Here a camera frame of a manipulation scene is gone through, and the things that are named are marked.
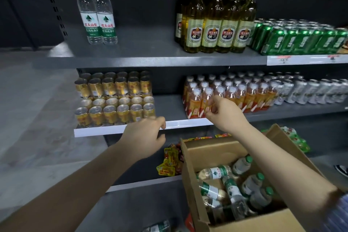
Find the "person's left hand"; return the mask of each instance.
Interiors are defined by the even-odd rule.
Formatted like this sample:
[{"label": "person's left hand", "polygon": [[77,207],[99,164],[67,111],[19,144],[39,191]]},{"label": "person's left hand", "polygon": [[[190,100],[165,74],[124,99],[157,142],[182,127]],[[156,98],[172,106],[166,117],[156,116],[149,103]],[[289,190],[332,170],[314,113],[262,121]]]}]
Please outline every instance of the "person's left hand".
[{"label": "person's left hand", "polygon": [[136,160],[147,158],[158,151],[166,142],[164,134],[157,138],[160,128],[166,128],[166,120],[163,116],[149,117],[130,123],[126,126],[116,145],[123,145],[128,152],[134,155]]}]

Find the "hand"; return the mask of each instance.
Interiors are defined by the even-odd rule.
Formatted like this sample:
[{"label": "hand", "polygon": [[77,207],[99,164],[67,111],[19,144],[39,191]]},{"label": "hand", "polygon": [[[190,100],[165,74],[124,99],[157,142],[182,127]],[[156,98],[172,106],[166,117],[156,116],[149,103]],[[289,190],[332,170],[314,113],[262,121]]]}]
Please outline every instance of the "hand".
[{"label": "hand", "polygon": [[163,116],[149,117],[130,123],[126,126],[116,145],[123,145],[137,161],[147,158],[158,151],[166,142],[164,134],[157,138],[160,128],[166,128],[166,120]]},{"label": "hand", "polygon": [[214,96],[214,106],[217,108],[217,113],[208,112],[206,118],[216,127],[224,132],[237,134],[240,131],[245,131],[249,125],[241,109],[232,101]]}]

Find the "person's right hand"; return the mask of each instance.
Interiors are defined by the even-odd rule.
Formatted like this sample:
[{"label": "person's right hand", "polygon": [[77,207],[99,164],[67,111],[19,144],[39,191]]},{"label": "person's right hand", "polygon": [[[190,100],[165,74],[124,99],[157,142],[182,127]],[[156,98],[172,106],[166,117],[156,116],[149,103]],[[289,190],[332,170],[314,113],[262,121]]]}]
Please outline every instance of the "person's right hand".
[{"label": "person's right hand", "polygon": [[241,109],[232,101],[220,96],[213,97],[217,113],[208,112],[206,118],[224,132],[235,135],[245,129],[249,122]]}]

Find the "stack of gold cans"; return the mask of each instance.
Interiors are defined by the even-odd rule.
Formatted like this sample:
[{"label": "stack of gold cans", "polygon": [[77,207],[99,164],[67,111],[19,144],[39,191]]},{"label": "stack of gold cans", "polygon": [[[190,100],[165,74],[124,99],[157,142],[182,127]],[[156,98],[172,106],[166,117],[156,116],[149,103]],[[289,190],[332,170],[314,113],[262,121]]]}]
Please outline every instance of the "stack of gold cans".
[{"label": "stack of gold cans", "polygon": [[75,87],[82,99],[75,116],[83,128],[127,124],[155,116],[148,71],[83,73]]}]

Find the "open box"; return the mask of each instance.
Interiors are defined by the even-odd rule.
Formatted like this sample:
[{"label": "open box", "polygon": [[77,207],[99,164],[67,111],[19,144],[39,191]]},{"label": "open box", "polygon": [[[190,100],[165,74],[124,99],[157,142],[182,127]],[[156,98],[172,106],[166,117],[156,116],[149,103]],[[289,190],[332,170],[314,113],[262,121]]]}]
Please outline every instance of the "open box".
[{"label": "open box", "polygon": [[[307,156],[290,140],[290,138],[274,124],[266,133],[266,137],[280,146],[286,152],[303,162],[305,165],[321,174]],[[185,163],[182,169],[182,181],[184,184],[187,201],[196,231],[304,231],[291,211],[286,207],[282,199],[273,197],[272,203],[266,208],[267,214],[256,217],[247,217],[240,221],[233,221],[221,225],[212,226],[209,222],[200,188],[196,179],[196,172],[205,168],[218,165],[231,165],[240,157],[248,154],[247,150],[233,137],[202,139],[184,143],[180,140]],[[262,172],[253,161],[247,176]],[[207,181],[218,188],[222,188],[220,180]],[[272,186],[265,176],[263,187]]]}]

